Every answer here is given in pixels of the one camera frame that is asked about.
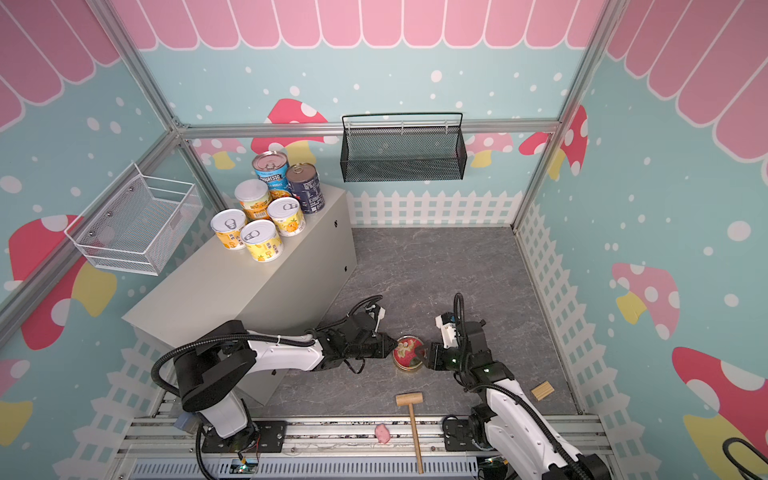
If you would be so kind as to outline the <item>dark chopped tomatoes can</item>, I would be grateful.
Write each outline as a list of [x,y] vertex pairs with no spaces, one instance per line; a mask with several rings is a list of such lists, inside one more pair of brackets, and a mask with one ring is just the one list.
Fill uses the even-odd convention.
[[293,196],[298,200],[305,214],[320,212],[325,207],[319,177],[311,163],[291,165],[286,173]]

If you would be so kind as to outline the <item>green yellow white lid can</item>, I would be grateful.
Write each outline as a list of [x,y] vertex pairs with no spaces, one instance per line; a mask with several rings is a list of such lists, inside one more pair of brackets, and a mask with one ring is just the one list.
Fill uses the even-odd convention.
[[268,184],[260,179],[243,181],[235,188],[235,198],[250,221],[269,220],[271,195]]

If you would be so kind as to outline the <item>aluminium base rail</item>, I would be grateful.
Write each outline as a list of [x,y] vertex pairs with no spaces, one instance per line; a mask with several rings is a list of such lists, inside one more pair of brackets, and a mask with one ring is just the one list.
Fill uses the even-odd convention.
[[[417,472],[406,416],[294,417],[262,420],[260,444],[240,464],[221,446],[205,446],[200,457],[217,479],[479,478],[499,461],[497,452],[469,440],[464,419],[416,418],[425,473]],[[388,444],[374,435],[378,424]],[[110,467],[111,479],[198,479],[194,438],[164,416],[134,421]]]

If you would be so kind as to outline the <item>white lid small can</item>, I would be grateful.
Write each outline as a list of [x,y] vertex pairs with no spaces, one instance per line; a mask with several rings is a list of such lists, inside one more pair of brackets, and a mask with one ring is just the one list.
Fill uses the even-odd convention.
[[299,235],[305,229],[306,221],[301,205],[293,197],[285,196],[273,200],[268,205],[267,213],[282,237]]

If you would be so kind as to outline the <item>blue chicken noodle soup can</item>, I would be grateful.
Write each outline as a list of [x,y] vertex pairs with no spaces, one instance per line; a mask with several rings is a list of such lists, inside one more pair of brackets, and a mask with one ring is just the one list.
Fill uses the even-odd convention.
[[286,154],[278,151],[264,152],[253,159],[252,167],[257,176],[268,185],[273,199],[293,196],[287,180],[289,162]]

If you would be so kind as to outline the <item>wooden mallet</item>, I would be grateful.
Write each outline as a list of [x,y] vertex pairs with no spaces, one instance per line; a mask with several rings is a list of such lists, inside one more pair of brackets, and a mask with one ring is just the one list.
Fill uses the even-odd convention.
[[417,461],[417,472],[419,475],[423,475],[425,471],[424,471],[424,465],[423,465],[423,459],[422,459],[422,451],[421,451],[421,445],[420,445],[418,426],[417,426],[416,415],[415,415],[415,406],[418,404],[421,404],[424,401],[424,396],[421,392],[404,393],[404,394],[397,395],[395,397],[395,401],[398,406],[406,407],[408,409],[409,423],[411,426],[414,451],[415,451],[416,461]]

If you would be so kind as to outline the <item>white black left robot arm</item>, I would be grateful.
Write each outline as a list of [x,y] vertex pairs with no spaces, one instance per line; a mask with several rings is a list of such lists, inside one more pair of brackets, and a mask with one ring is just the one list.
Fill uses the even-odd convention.
[[398,341],[379,330],[382,299],[368,297],[342,319],[299,336],[257,333],[240,320],[226,321],[163,354],[152,366],[151,379],[178,397],[184,411],[202,415],[220,438],[229,440],[255,429],[244,401],[234,393],[246,376],[277,370],[325,371],[392,354]]

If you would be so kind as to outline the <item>grey metal cabinet counter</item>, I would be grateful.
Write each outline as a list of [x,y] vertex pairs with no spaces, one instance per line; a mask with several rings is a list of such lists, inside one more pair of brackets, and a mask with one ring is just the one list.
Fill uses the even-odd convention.
[[238,319],[268,335],[299,335],[318,325],[357,266],[347,192],[324,184],[325,208],[283,240],[281,255],[255,261],[248,250],[208,240],[123,318],[178,347]]

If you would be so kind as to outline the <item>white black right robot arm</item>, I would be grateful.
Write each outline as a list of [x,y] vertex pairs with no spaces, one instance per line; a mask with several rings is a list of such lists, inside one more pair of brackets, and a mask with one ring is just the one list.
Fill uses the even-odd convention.
[[441,340],[420,353],[425,366],[450,371],[481,403],[469,416],[471,440],[498,452],[520,479],[609,479],[597,455],[585,455],[566,441],[527,399],[510,369],[493,358],[485,322],[469,321],[457,293],[450,312],[436,318]]

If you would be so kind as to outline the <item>pink eraser blob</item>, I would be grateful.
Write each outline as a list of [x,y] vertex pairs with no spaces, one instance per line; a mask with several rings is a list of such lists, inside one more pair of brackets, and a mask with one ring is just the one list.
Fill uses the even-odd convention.
[[379,444],[388,444],[392,438],[388,427],[383,423],[375,427],[374,435]]

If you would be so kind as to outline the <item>small wooden block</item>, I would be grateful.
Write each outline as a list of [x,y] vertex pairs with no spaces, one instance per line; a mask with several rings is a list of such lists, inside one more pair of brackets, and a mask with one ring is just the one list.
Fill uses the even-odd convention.
[[544,381],[531,390],[531,394],[537,401],[542,401],[554,393],[555,389],[549,381]]

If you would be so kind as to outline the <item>yellow can silver lid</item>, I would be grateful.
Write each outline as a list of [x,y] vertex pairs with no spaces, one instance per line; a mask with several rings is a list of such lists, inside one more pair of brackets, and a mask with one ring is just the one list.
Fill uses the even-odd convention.
[[227,209],[213,216],[210,227],[227,250],[237,251],[245,248],[241,231],[246,220],[247,216],[242,210]]

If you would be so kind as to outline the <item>red lid tin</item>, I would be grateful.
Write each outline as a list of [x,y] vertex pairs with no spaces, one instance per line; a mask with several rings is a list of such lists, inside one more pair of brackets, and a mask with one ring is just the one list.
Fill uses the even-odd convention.
[[402,371],[412,372],[423,365],[420,354],[423,353],[424,343],[421,339],[412,335],[404,335],[397,340],[397,346],[393,351],[395,366]]

